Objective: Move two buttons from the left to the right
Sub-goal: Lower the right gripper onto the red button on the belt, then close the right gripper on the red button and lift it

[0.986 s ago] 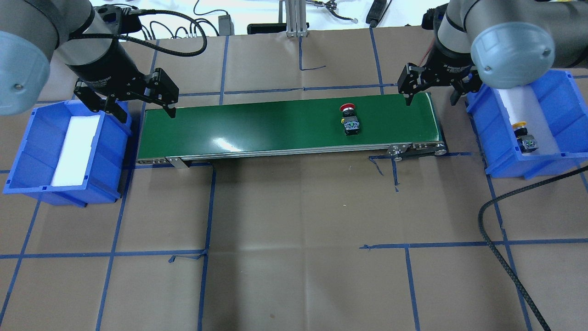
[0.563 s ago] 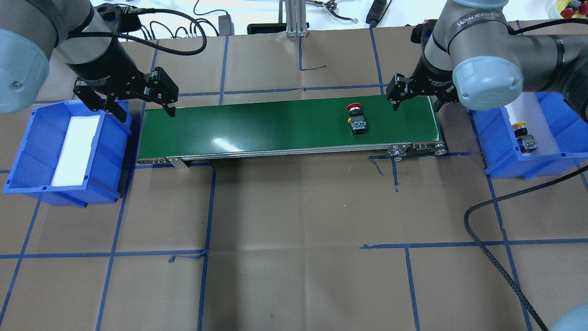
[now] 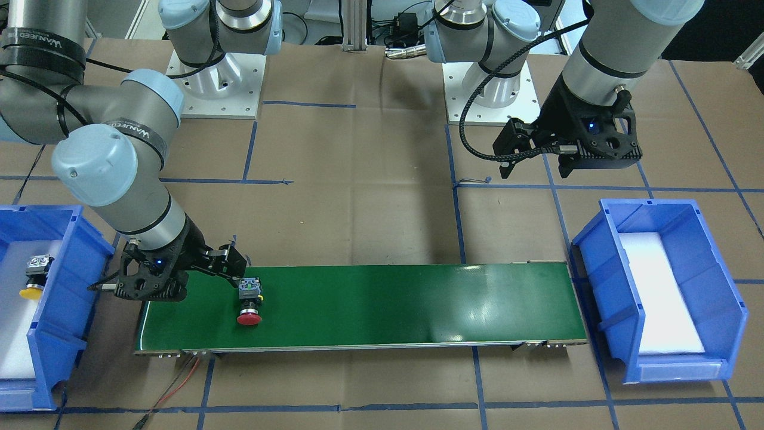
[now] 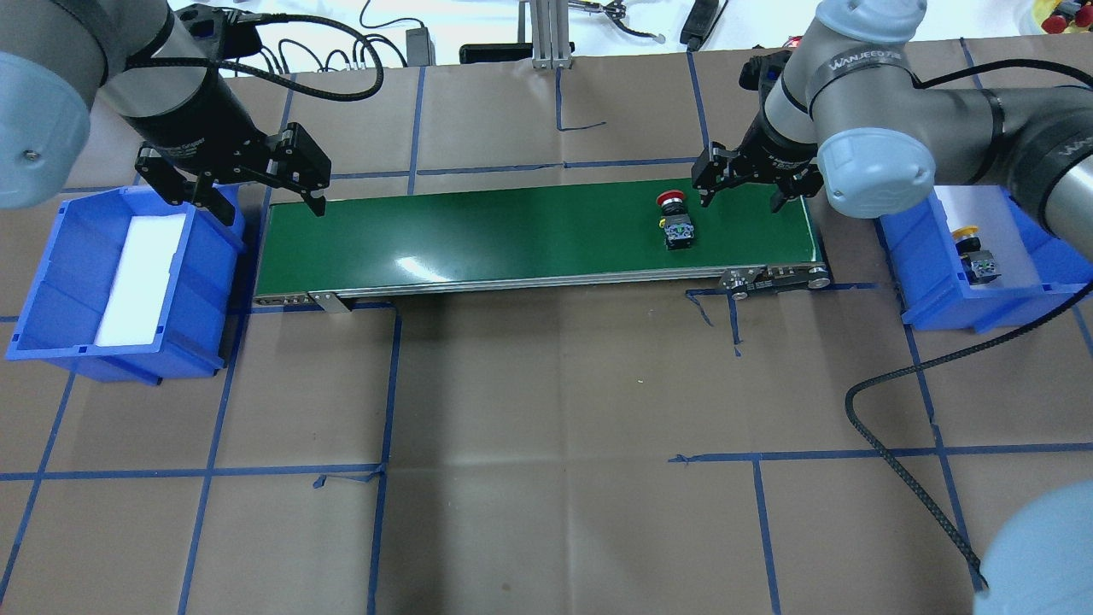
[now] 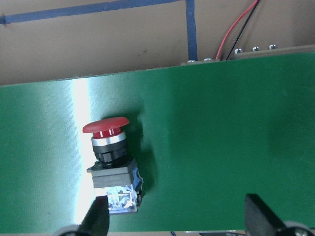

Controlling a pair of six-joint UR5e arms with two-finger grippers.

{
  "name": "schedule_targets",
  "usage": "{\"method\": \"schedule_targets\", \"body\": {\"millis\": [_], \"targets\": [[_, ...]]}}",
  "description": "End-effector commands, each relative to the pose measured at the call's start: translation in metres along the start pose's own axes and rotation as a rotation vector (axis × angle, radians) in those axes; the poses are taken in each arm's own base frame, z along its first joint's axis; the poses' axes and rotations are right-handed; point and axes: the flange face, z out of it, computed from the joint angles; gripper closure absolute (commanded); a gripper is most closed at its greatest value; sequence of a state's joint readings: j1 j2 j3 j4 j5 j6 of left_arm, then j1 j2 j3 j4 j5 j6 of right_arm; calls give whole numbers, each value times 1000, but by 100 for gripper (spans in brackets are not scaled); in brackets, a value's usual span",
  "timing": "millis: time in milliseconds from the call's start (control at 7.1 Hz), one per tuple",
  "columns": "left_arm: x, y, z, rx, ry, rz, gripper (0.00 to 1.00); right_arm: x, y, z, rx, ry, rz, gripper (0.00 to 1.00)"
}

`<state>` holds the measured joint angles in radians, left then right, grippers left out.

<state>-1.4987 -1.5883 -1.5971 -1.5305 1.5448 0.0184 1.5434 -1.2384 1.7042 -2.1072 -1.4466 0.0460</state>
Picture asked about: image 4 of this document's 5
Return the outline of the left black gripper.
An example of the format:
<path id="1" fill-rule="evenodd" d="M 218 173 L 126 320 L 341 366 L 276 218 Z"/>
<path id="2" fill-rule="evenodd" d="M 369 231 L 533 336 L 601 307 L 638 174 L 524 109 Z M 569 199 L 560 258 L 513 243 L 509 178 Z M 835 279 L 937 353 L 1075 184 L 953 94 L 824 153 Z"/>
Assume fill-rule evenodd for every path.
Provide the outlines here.
<path id="1" fill-rule="evenodd" d="M 134 170 L 164 202 L 203 208 L 232 227 L 233 185 L 252 180 L 296 192 L 324 217 L 331 159 L 301 125 L 266 135 L 214 67 L 140 67 L 128 75 L 128 122 L 142 138 Z"/>

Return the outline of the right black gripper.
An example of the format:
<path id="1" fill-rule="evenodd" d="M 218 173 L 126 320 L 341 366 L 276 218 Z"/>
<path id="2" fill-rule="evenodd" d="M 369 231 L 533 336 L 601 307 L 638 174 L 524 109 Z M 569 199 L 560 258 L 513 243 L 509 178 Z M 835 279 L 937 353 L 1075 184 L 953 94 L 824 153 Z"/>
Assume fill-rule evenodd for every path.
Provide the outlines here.
<path id="1" fill-rule="evenodd" d="M 757 113 L 738 147 L 710 140 L 693 163 L 691 186 L 698 191 L 700 206 L 710 206 L 722 190 L 745 184 L 773 185 L 769 213 L 778 214 L 798 197 L 811 198 L 824 185 L 813 163 L 814 143 L 798 143 L 781 137 L 765 113 Z"/>

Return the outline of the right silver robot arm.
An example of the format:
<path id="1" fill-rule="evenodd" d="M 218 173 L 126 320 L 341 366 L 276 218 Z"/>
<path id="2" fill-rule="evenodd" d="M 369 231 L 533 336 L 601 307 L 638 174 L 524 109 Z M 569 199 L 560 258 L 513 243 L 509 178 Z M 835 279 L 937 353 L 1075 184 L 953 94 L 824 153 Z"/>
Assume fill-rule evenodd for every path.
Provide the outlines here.
<path id="1" fill-rule="evenodd" d="M 921 80 L 906 43 L 924 1 L 823 1 L 772 85 L 745 87 L 760 108 L 738 147 L 707 143 L 692 167 L 704 205 L 721 190 L 773 185 L 773 208 L 824 190 L 851 218 L 918 205 L 937 185 L 1002 185 L 1030 218 L 1090 258 L 1090 76 L 1016 58 Z M 845 413 L 935 517 L 980 582 L 976 614 L 1089 614 L 1090 482 L 1041 495 L 977 557 L 921 483 L 859 418 L 857 397 L 906 375 L 984 353 L 1048 324 L 1090 296 L 1085 285 L 1026 326 L 956 353 L 853 385 Z"/>

